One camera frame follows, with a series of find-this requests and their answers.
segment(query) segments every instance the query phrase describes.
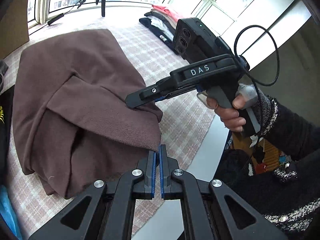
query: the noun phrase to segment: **finger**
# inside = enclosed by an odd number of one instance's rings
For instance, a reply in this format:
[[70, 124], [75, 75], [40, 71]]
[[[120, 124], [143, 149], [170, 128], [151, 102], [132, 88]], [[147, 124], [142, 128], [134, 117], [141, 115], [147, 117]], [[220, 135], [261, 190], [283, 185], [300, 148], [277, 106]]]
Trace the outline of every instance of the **finger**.
[[215, 109], [215, 113], [220, 116], [222, 119], [229, 120], [232, 118], [236, 118], [239, 116], [239, 112], [236, 109], [233, 108], [222, 108], [221, 106], [218, 106]]
[[207, 97], [207, 104], [210, 106], [212, 109], [216, 109], [218, 107], [218, 102], [217, 100], [213, 98]]
[[230, 130], [245, 125], [245, 119], [243, 117], [237, 117], [230, 120], [223, 120], [223, 122], [224, 125]]
[[229, 129], [230, 131], [233, 131], [233, 132], [242, 132], [243, 131], [243, 127], [242, 126], [239, 126], [239, 127], [236, 127], [236, 128], [231, 128]]
[[245, 98], [243, 97], [243, 95], [238, 95], [232, 102], [233, 107], [235, 109], [241, 109], [244, 107], [245, 105]]

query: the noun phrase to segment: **metal screw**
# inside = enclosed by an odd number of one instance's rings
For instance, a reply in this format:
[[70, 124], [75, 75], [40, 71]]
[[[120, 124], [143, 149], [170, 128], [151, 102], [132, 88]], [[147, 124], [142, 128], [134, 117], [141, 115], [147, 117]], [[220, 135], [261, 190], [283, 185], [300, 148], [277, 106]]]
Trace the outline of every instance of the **metal screw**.
[[220, 187], [222, 185], [222, 182], [221, 180], [219, 179], [214, 179], [212, 182], [211, 182], [212, 186], [214, 187]]
[[133, 176], [140, 176], [142, 174], [142, 170], [136, 169], [132, 171]]
[[288, 219], [289, 219], [288, 216], [283, 216], [283, 217], [280, 217], [280, 218], [279, 218], [279, 222], [285, 222], [285, 221], [287, 221]]
[[103, 180], [96, 180], [93, 184], [95, 187], [102, 187], [104, 185]]
[[173, 174], [176, 175], [176, 176], [181, 176], [183, 174], [183, 170], [176, 169], [176, 170], [173, 171]]

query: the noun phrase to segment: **camera lens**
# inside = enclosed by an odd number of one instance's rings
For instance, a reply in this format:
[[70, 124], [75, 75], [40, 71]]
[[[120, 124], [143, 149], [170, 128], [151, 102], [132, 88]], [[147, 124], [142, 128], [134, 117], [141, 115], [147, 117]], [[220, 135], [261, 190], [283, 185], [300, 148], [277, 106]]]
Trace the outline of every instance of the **camera lens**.
[[180, 47], [177, 47], [177, 48], [176, 48], [176, 51], [177, 51], [178, 53], [180, 53], [180, 54], [183, 54], [183, 50], [182, 50]]
[[179, 42], [182, 45], [182, 47], [186, 48], [187, 47], [187, 42], [184, 38], [179, 37]]
[[190, 36], [191, 36], [190, 31], [188, 31], [188, 29], [183, 29], [182, 33], [183, 33], [183, 35], [185, 35], [188, 38], [190, 38]]

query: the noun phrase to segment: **red clothing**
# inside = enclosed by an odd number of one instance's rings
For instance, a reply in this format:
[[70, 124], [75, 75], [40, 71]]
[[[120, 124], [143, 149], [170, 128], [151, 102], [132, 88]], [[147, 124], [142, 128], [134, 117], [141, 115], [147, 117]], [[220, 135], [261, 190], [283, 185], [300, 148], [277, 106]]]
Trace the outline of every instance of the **red clothing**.
[[174, 9], [172, 9], [170, 7], [170, 5], [153, 4], [152, 7], [155, 10], [166, 14], [167, 16], [172, 18], [172, 20], [174, 20], [175, 22], [177, 22], [179, 19], [182, 19], [182, 18], [190, 18], [191, 17], [190, 15], [182, 15], [182, 14], [176, 12]]

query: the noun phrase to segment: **folded clothes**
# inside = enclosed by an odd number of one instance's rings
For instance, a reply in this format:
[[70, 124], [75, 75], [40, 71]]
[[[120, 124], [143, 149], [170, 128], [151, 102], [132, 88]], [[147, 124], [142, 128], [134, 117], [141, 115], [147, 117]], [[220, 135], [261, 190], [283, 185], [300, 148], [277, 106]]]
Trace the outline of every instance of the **folded clothes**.
[[162, 12], [173, 19], [175, 22], [178, 22], [179, 19], [182, 18], [190, 18], [191, 15], [182, 15], [175, 11], [171, 6], [165, 4], [153, 4], [153, 9]]
[[70, 198], [97, 179], [115, 180], [134, 169], [149, 150], [158, 151], [161, 139], [162, 111], [153, 102], [137, 109], [124, 102], [145, 87], [106, 29], [26, 48], [12, 115], [24, 174], [36, 172], [48, 195]]
[[148, 16], [157, 17], [159, 20], [161, 20], [168, 27], [168, 29], [171, 33], [175, 33], [177, 23], [174, 20], [172, 20], [171, 18], [169, 18], [167, 15], [165, 15], [157, 10], [153, 10], [153, 9], [151, 9], [150, 12], [147, 12], [144, 15], [145, 15], [145, 17], [148, 17]]
[[163, 31], [163, 33], [169, 38], [170, 41], [173, 40], [174, 33], [171, 33], [169, 31], [168, 27], [163, 23], [163, 21], [161, 21], [159, 18], [152, 15], [148, 16], [147, 18], [151, 20], [151, 25]]
[[141, 19], [139, 19], [139, 22], [142, 23], [145, 27], [147, 27], [155, 36], [157, 36], [175, 54], [178, 54], [178, 52], [175, 51], [175, 49], [172, 45], [172, 42], [169, 40], [169, 38], [159, 28], [151, 25], [151, 20], [149, 18], [141, 18]]

